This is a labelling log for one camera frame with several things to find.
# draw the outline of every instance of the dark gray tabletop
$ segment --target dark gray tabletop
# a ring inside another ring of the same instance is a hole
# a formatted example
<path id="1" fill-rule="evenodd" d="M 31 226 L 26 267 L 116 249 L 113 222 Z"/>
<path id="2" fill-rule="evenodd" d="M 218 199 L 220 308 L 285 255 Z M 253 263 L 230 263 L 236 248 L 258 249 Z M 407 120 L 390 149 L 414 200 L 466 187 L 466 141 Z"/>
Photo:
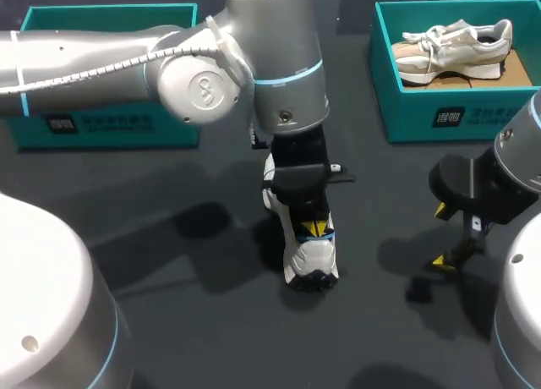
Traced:
<path id="1" fill-rule="evenodd" d="M 410 278 L 461 231 L 433 218 L 429 169 L 488 145 L 388 145 L 367 45 L 322 44 L 329 153 L 358 178 L 329 187 L 342 279 L 325 295 L 284 287 L 280 225 L 260 196 L 266 154 L 242 120 L 204 128 L 197 151 L 16 154 L 0 133 L 2 191 L 69 223 L 121 304 L 134 389 L 500 387 L 487 339 L 501 260 L 538 206 L 493 229 L 463 284 L 408 303 Z"/>

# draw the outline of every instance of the white cable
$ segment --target white cable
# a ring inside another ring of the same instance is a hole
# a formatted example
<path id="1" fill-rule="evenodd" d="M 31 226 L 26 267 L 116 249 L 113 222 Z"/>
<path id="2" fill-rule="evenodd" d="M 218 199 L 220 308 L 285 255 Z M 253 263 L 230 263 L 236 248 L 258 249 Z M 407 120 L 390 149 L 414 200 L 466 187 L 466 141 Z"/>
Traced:
<path id="1" fill-rule="evenodd" d="M 33 90 L 42 90 L 42 89 L 49 89 L 49 88 L 57 87 L 57 86 L 69 85 L 74 82 L 80 82 L 81 80 L 92 79 L 99 76 L 103 76 L 105 74 L 112 74 L 114 72 L 119 72 L 121 70 L 125 70 L 128 68 L 134 68 L 136 66 L 139 66 L 148 62 L 152 62 L 158 59 L 164 59 L 164 58 L 169 58 L 169 57 L 184 57 L 188 55 L 213 58 L 220 52 L 221 50 L 219 48 L 172 47 L 172 48 L 162 49 L 160 51 L 150 52 L 150 53 L 147 53 L 146 55 L 141 55 L 140 57 L 126 59 L 125 61 L 122 61 L 119 63 L 112 63 L 110 65 L 103 66 L 101 68 L 85 70 L 84 72 L 80 72 L 78 74 L 71 74 L 71 75 L 63 76 L 56 79 L 41 80 L 39 82 L 28 83 L 25 85 L 0 87 L 0 96 L 17 95 L 19 93 L 25 93 L 25 92 L 33 91 Z"/>

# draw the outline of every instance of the white sneaker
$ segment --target white sneaker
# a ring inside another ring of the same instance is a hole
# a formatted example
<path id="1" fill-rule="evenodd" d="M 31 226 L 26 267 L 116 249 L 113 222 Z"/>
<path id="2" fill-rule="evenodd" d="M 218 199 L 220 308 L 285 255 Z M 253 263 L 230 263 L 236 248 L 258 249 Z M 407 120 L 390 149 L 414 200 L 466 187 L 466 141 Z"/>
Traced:
<path id="1" fill-rule="evenodd" d="M 272 155 L 266 160 L 264 180 L 274 178 Z M 289 207 L 283 205 L 270 189 L 263 190 L 265 207 L 280 217 L 286 248 L 283 264 L 286 283 L 297 290 L 323 290 L 338 281 L 336 268 L 335 232 L 329 215 L 328 222 L 293 225 Z"/>
<path id="2" fill-rule="evenodd" d="M 402 80 L 426 85 L 445 72 L 472 79 L 499 79 L 513 38 L 508 19 L 496 25 L 474 27 L 463 19 L 422 34 L 403 33 L 392 46 Z"/>

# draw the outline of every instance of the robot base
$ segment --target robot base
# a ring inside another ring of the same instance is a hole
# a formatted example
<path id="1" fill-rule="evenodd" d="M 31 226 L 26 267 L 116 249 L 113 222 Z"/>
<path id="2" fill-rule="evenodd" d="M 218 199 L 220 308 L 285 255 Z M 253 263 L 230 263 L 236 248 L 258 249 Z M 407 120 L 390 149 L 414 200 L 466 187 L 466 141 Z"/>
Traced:
<path id="1" fill-rule="evenodd" d="M 519 233 L 505 262 L 492 351 L 505 389 L 541 388 L 541 215 Z"/>
<path id="2" fill-rule="evenodd" d="M 77 234 L 3 194 L 0 230 L 0 387 L 128 389 L 128 326 Z"/>

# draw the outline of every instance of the screw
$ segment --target screw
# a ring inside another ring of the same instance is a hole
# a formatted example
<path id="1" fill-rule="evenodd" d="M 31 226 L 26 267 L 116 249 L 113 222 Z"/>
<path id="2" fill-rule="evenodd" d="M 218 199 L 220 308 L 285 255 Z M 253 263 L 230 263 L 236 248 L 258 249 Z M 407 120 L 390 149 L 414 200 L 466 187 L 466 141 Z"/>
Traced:
<path id="1" fill-rule="evenodd" d="M 280 117 L 282 122 L 287 123 L 289 120 L 291 120 L 292 114 L 288 110 L 281 110 L 278 117 Z"/>
<path id="2" fill-rule="evenodd" d="M 501 137 L 502 141 L 507 141 L 512 135 L 513 135 L 513 130 L 512 129 L 507 129 L 506 131 L 501 133 L 500 137 Z"/>

